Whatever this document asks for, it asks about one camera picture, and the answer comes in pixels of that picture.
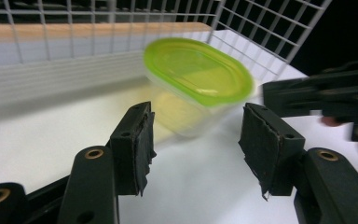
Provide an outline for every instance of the white wire grid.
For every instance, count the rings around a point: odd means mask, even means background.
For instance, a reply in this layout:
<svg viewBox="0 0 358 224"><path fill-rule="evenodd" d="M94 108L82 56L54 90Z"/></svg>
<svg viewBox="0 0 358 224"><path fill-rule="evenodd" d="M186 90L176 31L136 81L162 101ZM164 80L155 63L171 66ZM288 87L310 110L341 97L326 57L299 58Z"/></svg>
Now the white wire grid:
<svg viewBox="0 0 358 224"><path fill-rule="evenodd" d="M59 6L27 2L0 1L0 29L9 33L0 36L0 102L142 75L142 50L169 36L206 42L243 63L255 78L276 79L331 1L107 0L103 7L96 7L99 0L80 1L87 2L84 7L78 0ZM63 23L51 21L58 17ZM26 22L31 24L24 28ZM27 36L29 29L37 36ZM79 35L81 29L86 31Z"/></svg>

